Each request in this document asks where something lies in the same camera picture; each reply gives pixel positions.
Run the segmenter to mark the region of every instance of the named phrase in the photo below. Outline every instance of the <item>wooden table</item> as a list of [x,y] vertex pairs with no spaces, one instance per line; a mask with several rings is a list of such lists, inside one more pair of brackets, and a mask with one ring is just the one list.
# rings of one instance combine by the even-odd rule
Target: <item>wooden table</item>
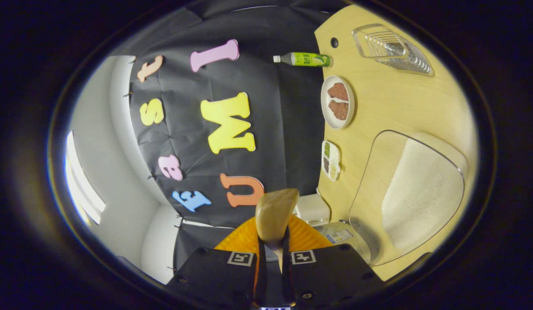
[[[399,71],[359,55],[351,31],[359,26],[381,23],[399,33],[424,52],[434,76]],[[372,143],[384,130],[415,136],[428,133],[464,155],[468,163],[465,192],[450,222],[418,249],[390,263],[373,266],[386,280],[435,249],[451,233],[467,205],[477,175],[478,139],[467,98],[445,66],[421,43],[387,20],[360,6],[347,6],[315,31],[320,53],[333,58],[323,76],[339,76],[353,89],[357,106],[350,125],[333,130],[325,125],[325,139],[341,149],[341,174],[335,182],[320,174],[319,192],[331,208],[331,222],[347,220],[360,185]],[[331,47],[331,39],[339,41]]]

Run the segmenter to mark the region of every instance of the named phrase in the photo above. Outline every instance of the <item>foam letter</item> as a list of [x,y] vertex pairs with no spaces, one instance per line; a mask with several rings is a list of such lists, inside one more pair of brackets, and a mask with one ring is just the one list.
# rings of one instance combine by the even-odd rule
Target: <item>foam letter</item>
[[173,198],[192,212],[195,212],[196,208],[199,206],[211,204],[209,199],[197,191],[194,192],[193,197],[191,192],[183,192],[181,195],[179,195],[178,192],[173,192]]
[[180,163],[175,155],[169,157],[160,156],[157,163],[160,165],[161,172],[167,178],[173,178],[177,181],[182,180],[182,171],[180,171]]
[[156,73],[160,69],[162,64],[163,64],[162,55],[156,56],[155,61],[151,65],[148,65],[147,62],[145,62],[142,65],[142,69],[138,71],[138,73],[136,73],[136,77],[138,78],[140,83],[144,83],[146,78]]
[[239,49],[237,47],[237,41],[234,39],[229,40],[226,44],[217,46],[213,49],[198,53],[193,52],[190,55],[190,65],[192,71],[197,72],[199,68],[222,59],[236,60],[239,58]]
[[252,177],[227,177],[224,173],[221,173],[221,183],[225,189],[234,185],[248,185],[253,188],[253,194],[251,195],[234,195],[231,192],[226,194],[230,206],[234,208],[237,206],[255,206],[265,194],[265,187],[261,181]]
[[153,123],[160,123],[164,118],[163,105],[161,100],[152,99],[150,103],[145,103],[140,106],[140,119],[146,126],[150,126]]
[[251,124],[230,117],[238,115],[247,118],[250,115],[246,93],[239,93],[233,98],[215,102],[203,100],[201,114],[206,120],[221,124],[219,129],[209,135],[209,147],[213,153],[218,154],[221,149],[243,148],[250,152],[256,149],[255,137],[252,133],[247,132],[243,137],[235,137],[249,129]]

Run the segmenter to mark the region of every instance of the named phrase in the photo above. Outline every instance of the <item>window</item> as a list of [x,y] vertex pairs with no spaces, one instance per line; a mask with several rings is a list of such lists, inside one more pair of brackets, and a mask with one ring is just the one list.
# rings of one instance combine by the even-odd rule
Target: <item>window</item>
[[79,163],[73,131],[69,133],[66,143],[65,175],[68,180],[71,199],[75,204],[77,213],[86,224],[91,224],[89,217],[96,224],[100,224],[100,215],[105,209],[105,203],[90,184]]

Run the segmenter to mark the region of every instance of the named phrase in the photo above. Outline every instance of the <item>wire basket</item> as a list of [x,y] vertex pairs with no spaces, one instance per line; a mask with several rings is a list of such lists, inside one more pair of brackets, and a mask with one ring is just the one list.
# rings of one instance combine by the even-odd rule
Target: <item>wire basket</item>
[[401,35],[382,24],[369,24],[352,30],[360,55],[399,70],[433,76],[423,53]]

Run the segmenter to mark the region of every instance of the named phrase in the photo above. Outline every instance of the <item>green bottle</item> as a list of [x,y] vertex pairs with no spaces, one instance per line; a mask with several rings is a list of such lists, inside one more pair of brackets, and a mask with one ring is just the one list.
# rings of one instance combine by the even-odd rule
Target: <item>green bottle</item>
[[307,65],[309,67],[329,67],[331,59],[328,55],[317,53],[287,53],[274,56],[274,62],[285,62],[289,65]]

